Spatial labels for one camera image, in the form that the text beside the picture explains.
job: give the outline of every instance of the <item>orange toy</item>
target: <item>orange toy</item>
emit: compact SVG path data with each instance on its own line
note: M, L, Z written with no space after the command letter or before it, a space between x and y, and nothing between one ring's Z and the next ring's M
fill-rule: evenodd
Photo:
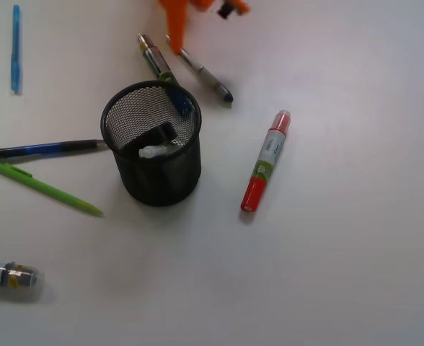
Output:
M159 0L159 2L166 9L170 47L176 54L180 54L183 47L188 0ZM190 3L199 11L205 11L213 2L214 0L190 0ZM242 0L224 0L224 6L236 9L239 14L250 11L250 8Z

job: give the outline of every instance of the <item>pen grip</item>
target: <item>pen grip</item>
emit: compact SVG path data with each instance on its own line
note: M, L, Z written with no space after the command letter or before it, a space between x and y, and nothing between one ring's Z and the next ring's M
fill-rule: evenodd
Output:
M204 84L212 88L212 90L217 93L220 98L223 99L225 95L229 93L228 89L225 88L224 85L205 67L202 67L202 69L199 70L198 77Z
M69 141L69 142L60 143L61 151L87 150L87 149L95 149L96 147L97 147L97 142L92 139L85 140L85 141Z

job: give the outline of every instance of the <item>green pen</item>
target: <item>green pen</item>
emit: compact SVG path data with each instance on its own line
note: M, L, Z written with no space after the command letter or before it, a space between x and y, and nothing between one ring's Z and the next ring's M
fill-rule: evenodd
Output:
M0 174L10 179L16 180L23 185L31 187L32 189L39 191L44 195L55 198L56 200L70 205L71 207L75 207L79 210L86 211L96 216L103 215L103 212L100 209L94 207L92 204L80 200L66 192L60 191L59 189L51 187L50 185L44 184L43 182L34 179L32 174L25 172L11 164L0 163Z

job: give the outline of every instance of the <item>black eraser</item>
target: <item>black eraser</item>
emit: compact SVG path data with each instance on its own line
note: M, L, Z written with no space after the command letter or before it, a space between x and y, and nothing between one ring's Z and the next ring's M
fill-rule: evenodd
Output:
M174 127L166 121L161 125L150 128L124 145L123 152L127 155L138 156L138 150L145 146L160 146L173 141L176 137L177 132Z
M234 6L231 5L229 2L224 2L223 5L221 5L220 9L217 11L218 15L222 17L223 19L227 19L228 16L235 10Z

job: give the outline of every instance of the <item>pen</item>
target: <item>pen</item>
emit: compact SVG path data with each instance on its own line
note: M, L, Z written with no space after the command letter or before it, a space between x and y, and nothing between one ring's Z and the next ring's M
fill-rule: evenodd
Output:
M13 37L12 37L12 59L10 62L11 88L15 94L19 93L19 78L21 66L19 65L19 6L13 6Z
M99 149L104 147L106 147L105 141L97 139L38 144L35 146L15 146L14 148L0 149L0 159L33 154L54 154L68 151Z
M170 45L170 36L166 35L166 43ZM191 67L192 70L198 75L198 78L208 87L210 87L221 100L225 102L233 102L233 95L231 92L215 77L208 69L199 64L191 55L184 49L180 51L180 57Z
M87 203L83 200L80 200L66 192L60 191L50 185L44 184L39 180L36 180L32 177L32 174L23 171L22 169L15 167L11 164L1 164L0 163L0 174L13 179L23 185L31 187L32 189L43 193L49 197L55 198L60 202L63 202L71 207L75 207L76 209L94 214L96 216L102 216L103 212L94 207L92 204Z
M263 142L257 163L250 177L249 186L247 186L247 191L242 200L241 209L243 211L257 210L260 198L283 148L290 123L291 114L287 110L281 110L276 115L270 130L268 130L265 142Z
M162 56L161 51L153 44L153 41L151 41L148 35L139 34L137 40L140 50L143 53L143 57L158 81L168 81L179 85L174 74L170 70L169 65L167 65L164 57ZM193 110L192 106L183 94L168 91L167 95L181 116L187 117Z

